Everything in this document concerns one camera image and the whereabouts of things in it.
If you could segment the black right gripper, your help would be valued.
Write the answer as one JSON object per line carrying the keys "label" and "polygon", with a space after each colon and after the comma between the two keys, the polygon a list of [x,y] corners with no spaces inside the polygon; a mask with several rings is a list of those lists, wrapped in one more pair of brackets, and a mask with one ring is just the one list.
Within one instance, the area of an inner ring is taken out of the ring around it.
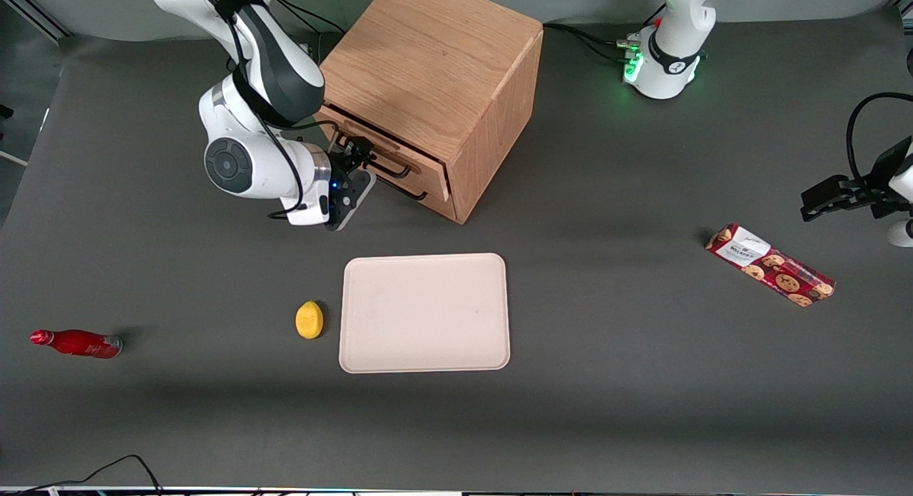
{"label": "black right gripper", "polygon": [[374,143],[365,137],[351,137],[351,148],[330,151],[329,160],[329,219],[324,226],[329,231],[339,231],[347,225],[361,199],[361,178],[356,171],[374,160]]}

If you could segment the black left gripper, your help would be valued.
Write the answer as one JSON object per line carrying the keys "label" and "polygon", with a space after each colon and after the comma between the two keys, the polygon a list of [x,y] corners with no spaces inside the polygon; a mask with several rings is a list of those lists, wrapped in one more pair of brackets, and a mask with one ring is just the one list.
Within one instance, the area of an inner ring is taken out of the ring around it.
{"label": "black left gripper", "polygon": [[801,216],[809,223],[828,213],[870,207],[874,219],[893,213],[911,215],[912,153],[911,143],[897,143],[882,153],[872,170],[864,177],[876,203],[859,200],[859,184],[845,175],[834,175],[803,191]]}

